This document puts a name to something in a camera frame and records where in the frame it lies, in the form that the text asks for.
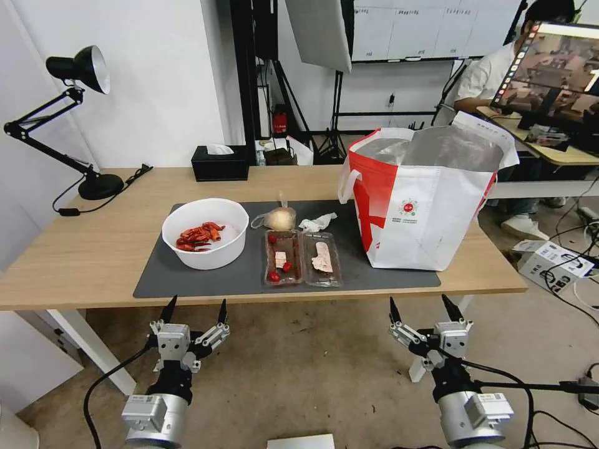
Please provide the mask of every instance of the white shirt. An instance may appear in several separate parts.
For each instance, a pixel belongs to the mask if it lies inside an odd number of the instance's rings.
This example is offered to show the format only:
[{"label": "white shirt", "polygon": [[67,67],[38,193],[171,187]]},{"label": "white shirt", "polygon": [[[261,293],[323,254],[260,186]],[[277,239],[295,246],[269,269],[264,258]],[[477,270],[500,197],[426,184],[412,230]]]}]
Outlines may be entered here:
[{"label": "white shirt", "polygon": [[471,63],[462,75],[455,101],[465,98],[490,100],[495,97],[514,61],[514,44],[507,44]]}]

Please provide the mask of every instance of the white tissue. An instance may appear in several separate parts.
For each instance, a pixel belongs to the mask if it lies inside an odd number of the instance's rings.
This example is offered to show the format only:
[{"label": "white tissue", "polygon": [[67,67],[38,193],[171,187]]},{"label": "white tissue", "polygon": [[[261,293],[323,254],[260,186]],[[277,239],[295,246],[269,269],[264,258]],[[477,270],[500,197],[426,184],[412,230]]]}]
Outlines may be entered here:
[{"label": "white tissue", "polygon": [[206,145],[206,151],[211,155],[226,155],[233,154],[233,150],[226,145],[220,145],[218,143],[209,143]]},{"label": "white tissue", "polygon": [[302,220],[299,226],[306,232],[318,232],[326,229],[333,218],[337,218],[337,214],[335,212],[321,215],[315,220]]}]

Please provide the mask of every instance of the table leg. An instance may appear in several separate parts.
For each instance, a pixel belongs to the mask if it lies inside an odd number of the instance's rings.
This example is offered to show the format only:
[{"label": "table leg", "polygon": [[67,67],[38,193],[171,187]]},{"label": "table leg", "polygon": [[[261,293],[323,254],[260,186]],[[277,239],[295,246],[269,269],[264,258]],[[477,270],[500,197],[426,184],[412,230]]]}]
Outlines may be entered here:
[{"label": "table leg", "polygon": [[[110,349],[108,349],[79,312],[76,310],[59,311],[48,309],[48,313],[103,372],[108,372],[119,364],[114,354],[111,353]],[[110,380],[113,381],[122,393],[126,395],[133,394],[135,381],[125,369],[121,369],[111,375]]]},{"label": "table leg", "polygon": [[[457,303],[457,306],[460,308],[460,311],[464,313],[468,305],[470,305],[470,301],[472,300],[474,295],[464,295],[460,298],[460,301]],[[443,307],[443,313],[441,314],[440,321],[448,321],[449,316],[447,315],[447,311]],[[420,356],[416,356],[414,361],[412,362],[412,366],[410,366],[410,379],[412,382],[420,382],[424,374],[426,373],[426,369],[424,369],[424,365],[422,364],[423,358]]]}]

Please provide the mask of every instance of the white bowl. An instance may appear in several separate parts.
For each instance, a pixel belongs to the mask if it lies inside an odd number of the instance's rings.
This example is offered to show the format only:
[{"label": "white bowl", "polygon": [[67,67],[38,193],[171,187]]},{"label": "white bowl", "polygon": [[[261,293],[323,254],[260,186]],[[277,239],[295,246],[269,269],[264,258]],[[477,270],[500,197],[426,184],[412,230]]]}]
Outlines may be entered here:
[{"label": "white bowl", "polygon": [[[225,226],[221,240],[210,242],[209,251],[190,253],[177,249],[181,233],[213,221]],[[170,214],[162,224],[162,239],[185,265],[195,269],[215,269],[233,262],[245,247],[245,231],[250,217],[241,204],[222,198],[192,201]]]}]

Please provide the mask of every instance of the lamp base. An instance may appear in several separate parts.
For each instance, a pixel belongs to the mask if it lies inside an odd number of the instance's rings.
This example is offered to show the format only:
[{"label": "lamp base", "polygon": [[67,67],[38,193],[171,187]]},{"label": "lamp base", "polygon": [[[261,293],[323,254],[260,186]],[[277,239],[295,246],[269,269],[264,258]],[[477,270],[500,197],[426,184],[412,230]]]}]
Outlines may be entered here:
[{"label": "lamp base", "polygon": [[125,183],[117,175],[100,175],[86,178],[79,184],[79,196],[84,200],[103,200],[123,190]]}]

